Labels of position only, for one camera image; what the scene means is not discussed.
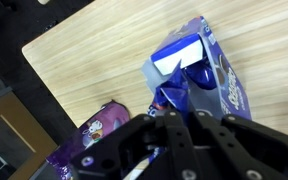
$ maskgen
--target screw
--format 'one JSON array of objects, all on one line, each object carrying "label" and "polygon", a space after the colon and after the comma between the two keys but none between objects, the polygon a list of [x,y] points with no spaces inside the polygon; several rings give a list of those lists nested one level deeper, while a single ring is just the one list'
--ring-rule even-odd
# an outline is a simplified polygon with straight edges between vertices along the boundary
[{"label": "screw", "polygon": [[148,120],[150,120],[151,118],[150,117],[148,117],[148,116],[145,116],[144,117],[144,121],[148,121]]},{"label": "screw", "polygon": [[184,180],[195,180],[196,173],[190,169],[185,169],[182,171],[182,177]]},{"label": "screw", "polygon": [[231,120],[231,121],[235,121],[236,120],[235,117],[233,117],[233,116],[229,116],[228,119]]},{"label": "screw", "polygon": [[90,166],[93,164],[94,158],[92,156],[86,156],[82,159],[81,163],[84,167]]},{"label": "screw", "polygon": [[199,116],[205,116],[205,113],[204,112],[198,112],[198,115]]},{"label": "screw", "polygon": [[263,179],[262,175],[259,172],[254,171],[254,170],[246,171],[246,175],[248,179],[250,180],[262,180]]}]

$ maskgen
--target white logo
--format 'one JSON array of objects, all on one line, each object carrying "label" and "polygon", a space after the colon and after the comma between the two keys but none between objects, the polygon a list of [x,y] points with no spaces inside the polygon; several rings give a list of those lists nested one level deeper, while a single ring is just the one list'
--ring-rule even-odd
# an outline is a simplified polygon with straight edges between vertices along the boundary
[{"label": "white logo", "polygon": [[238,87],[236,86],[236,76],[231,68],[229,68],[228,72],[228,99],[230,102],[235,106],[235,109],[239,109],[239,102],[238,102]]}]

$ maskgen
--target wooden table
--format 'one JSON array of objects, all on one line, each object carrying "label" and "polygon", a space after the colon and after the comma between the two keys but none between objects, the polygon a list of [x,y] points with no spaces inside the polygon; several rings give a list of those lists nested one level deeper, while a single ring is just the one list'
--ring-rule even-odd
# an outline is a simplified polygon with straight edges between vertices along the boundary
[{"label": "wooden table", "polygon": [[144,61],[199,15],[242,81],[254,120],[288,133],[288,1],[97,0],[23,53],[77,126],[110,99],[136,115],[153,97]]}]

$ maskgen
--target purple snack bag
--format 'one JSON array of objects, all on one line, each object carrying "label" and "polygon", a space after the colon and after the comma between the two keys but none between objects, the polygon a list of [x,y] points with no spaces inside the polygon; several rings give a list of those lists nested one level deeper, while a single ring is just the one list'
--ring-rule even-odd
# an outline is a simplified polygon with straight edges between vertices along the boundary
[{"label": "purple snack bag", "polygon": [[83,123],[78,130],[46,160],[57,171],[61,180],[72,178],[68,163],[71,158],[98,142],[130,119],[125,106],[111,101],[94,116]]}]

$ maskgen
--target black floor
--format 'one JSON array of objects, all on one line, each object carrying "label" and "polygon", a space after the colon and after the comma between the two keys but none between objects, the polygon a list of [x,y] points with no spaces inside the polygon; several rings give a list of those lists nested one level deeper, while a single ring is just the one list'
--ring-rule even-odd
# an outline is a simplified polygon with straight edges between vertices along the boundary
[{"label": "black floor", "polygon": [[21,49],[43,34],[49,24],[63,21],[91,1],[50,0],[47,5],[37,0],[3,1],[14,3],[16,11],[0,3],[0,78],[13,88],[41,126],[60,144],[76,126],[27,63]]}]

